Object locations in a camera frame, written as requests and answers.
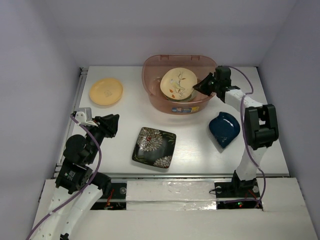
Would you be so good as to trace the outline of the light green rectangular plate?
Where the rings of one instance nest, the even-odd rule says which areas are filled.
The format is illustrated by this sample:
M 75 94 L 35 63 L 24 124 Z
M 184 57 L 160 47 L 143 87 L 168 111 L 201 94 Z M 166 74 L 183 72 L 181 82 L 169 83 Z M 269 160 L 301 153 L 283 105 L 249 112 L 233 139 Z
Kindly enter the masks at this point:
M 171 102 L 178 102 L 178 103 L 184 103 L 184 102 L 189 102 L 191 100 L 194 99 L 194 97 L 192 97 L 191 95 L 185 99 L 175 99 L 175 98 L 170 98 L 170 97 L 165 97 L 168 101 L 171 101 Z

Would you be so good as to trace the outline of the cream bird pattern plate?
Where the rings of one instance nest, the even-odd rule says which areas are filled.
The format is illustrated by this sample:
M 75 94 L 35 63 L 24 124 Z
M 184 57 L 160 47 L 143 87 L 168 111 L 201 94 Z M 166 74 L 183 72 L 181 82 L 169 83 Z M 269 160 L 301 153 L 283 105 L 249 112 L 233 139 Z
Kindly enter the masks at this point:
M 189 98 L 198 83 L 197 76 L 189 69 L 177 67 L 170 69 L 160 81 L 161 92 L 169 99 L 183 101 Z

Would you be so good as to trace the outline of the dark blue leaf plate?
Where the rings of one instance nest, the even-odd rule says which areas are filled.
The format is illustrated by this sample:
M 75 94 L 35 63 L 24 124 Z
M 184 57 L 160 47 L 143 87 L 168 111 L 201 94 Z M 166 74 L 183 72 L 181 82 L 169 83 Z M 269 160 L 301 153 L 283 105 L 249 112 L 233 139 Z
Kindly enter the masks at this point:
M 233 115 L 222 111 L 209 122 L 208 128 L 222 149 L 228 147 L 241 130 L 237 119 Z

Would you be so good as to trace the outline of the yellow round plastic plate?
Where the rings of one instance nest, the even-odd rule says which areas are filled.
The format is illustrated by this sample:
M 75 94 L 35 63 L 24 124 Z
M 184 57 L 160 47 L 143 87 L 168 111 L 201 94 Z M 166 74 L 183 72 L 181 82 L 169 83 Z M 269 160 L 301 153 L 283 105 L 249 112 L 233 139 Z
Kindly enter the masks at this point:
M 116 78 L 96 81 L 89 90 L 90 100 L 100 106 L 110 106 L 118 102 L 124 92 L 122 83 Z

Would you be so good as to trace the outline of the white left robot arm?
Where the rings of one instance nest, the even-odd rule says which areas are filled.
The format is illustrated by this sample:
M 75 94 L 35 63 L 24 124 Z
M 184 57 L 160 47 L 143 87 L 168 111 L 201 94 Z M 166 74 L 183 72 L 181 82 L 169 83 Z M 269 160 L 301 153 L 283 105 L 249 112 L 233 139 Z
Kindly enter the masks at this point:
M 86 214 L 100 198 L 112 191 L 111 178 L 89 166 L 102 162 L 101 145 L 118 131 L 120 116 L 96 116 L 75 111 L 71 120 L 86 134 L 69 137 L 63 151 L 64 160 L 55 179 L 46 215 L 32 228 L 28 240 L 73 240 Z

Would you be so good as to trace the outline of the white divided round plate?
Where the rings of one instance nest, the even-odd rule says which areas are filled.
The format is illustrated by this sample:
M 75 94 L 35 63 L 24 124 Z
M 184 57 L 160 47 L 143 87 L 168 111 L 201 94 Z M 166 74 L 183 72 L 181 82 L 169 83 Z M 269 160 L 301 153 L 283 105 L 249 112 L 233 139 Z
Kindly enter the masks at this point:
M 196 97 L 197 93 L 191 88 L 191 84 L 187 80 L 169 80 L 160 84 L 160 90 L 165 97 L 173 99 L 185 99 L 189 96 Z

